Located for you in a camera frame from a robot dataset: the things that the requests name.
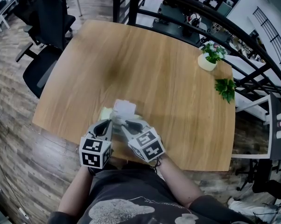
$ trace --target black metal railing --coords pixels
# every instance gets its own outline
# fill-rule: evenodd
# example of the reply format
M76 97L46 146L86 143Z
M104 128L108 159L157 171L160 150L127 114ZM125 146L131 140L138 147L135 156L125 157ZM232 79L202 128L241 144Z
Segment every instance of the black metal railing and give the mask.
M261 27L265 30L267 36L270 39L270 42L275 49L275 52L280 60L281 65L281 37L276 31L275 27L272 25L270 20L266 17L266 15L262 12L262 10L258 7L253 15L257 18Z
M214 11L212 8L209 8L208 6L195 1L195 0L164 0L168 3L176 4L178 7L183 7L185 9L189 9L192 12L196 12L200 14L201 16L216 22L217 24L224 27L226 30L228 30L231 34L235 35L236 37L240 38L242 42L244 42L246 45L249 44L249 47L257 53L264 61L265 64L258 68L255 64L252 63L251 60L249 60L246 56L244 56L242 53L239 53L235 49L233 49L227 42L224 42L215 36L211 35L210 33L194 27L188 23L180 22L172 17L165 16L160 13L154 13L151 11L143 10L140 8L140 0L130 0L129 2L129 14L128 14L128 25L136 26L148 30L152 30L167 36L171 36L173 38L182 40L184 42L187 42L191 45L196 45L190 40L184 39L182 36L176 36L173 34L169 34L167 32L161 31L159 29L151 28L151 27L145 27L142 25L139 25L136 23L137 14L144 14L151 17L159 18L167 22L171 22L174 24L177 24L181 26L182 28L189 29L191 32L195 32L198 34L201 34L206 37L206 39L212 40L221 46L225 47L228 51L230 51L231 55L238 56L242 60L244 60L249 66L251 66L254 69L254 72L247 74L243 70L241 70L236 65L226 61L228 64L232 66L233 69L237 70L240 74L244 76L243 79L235 79L234 82L236 84L235 91L244 97L250 99L250 100L257 100L261 98L260 92L262 91L265 94L269 94L270 92L274 92L277 95L280 95L281 98L281 87L277 86L271 79L268 78L267 75L265 75L265 72L272 70L275 75L280 79L281 81L281 70L279 67L274 63L274 61L271 59L271 57L267 54L267 52L260 47L256 41L254 41L247 33L245 33L241 28L236 26L233 22L222 16L221 14ZM125 23L126 21L122 21L120 19L120 5L123 3L121 0L113 0L113 22L118 23ZM255 78L258 76L262 76L262 79L257 81Z
M126 0L121 0L120 1L120 6L122 4L124 4ZM143 6L145 4L145 1L146 0L139 0L139 5L138 5L138 8L140 8L141 6ZM130 2L127 2L127 4L125 4L125 6L123 8L120 9L120 15L119 15L119 23L126 23L128 17L129 17L129 9L130 7Z

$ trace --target gray t-shirt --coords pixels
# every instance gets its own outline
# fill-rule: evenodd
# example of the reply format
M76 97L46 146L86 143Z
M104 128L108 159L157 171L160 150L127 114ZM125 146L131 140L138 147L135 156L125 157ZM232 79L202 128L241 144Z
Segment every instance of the gray t-shirt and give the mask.
M151 170L108 170L96 175L86 210L77 221L53 212L48 224L231 224L252 222L211 196L202 196L187 209Z

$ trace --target white flower pot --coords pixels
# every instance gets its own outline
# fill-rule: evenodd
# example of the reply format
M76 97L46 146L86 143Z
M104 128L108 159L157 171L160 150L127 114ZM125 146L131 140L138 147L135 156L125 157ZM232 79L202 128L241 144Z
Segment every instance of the white flower pot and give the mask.
M216 65L217 65L217 61L216 61L215 64L214 64L214 63L211 63L211 62L208 62L208 61L206 60L206 58L203 56L203 54L201 54L201 55L197 58L197 63L198 63L198 65L199 65L202 69L204 69L204 70L206 70L206 71L212 71L212 70L214 70L214 68L215 68Z

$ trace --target black and white marker cube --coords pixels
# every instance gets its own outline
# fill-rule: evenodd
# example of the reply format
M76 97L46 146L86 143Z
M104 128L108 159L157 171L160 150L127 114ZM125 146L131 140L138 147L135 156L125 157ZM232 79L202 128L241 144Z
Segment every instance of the black and white marker cube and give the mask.
M128 145L138 157L146 162L151 162L165 153L161 139L154 128L130 140Z
M112 154L112 143L93 139L89 133L81 137L79 145L80 163L83 166L103 169Z

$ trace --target potted plant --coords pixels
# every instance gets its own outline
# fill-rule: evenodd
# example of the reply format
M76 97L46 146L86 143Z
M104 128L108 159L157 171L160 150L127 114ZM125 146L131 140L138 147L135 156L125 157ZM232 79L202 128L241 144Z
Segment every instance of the potted plant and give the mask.
M235 99L235 84L232 80L228 79L216 79L215 89L219 92L219 94L226 99L228 103L232 99Z
M217 61L223 59L227 54L225 48L213 41L205 42L202 47L202 54L197 58L198 65L207 71L212 71L217 65Z

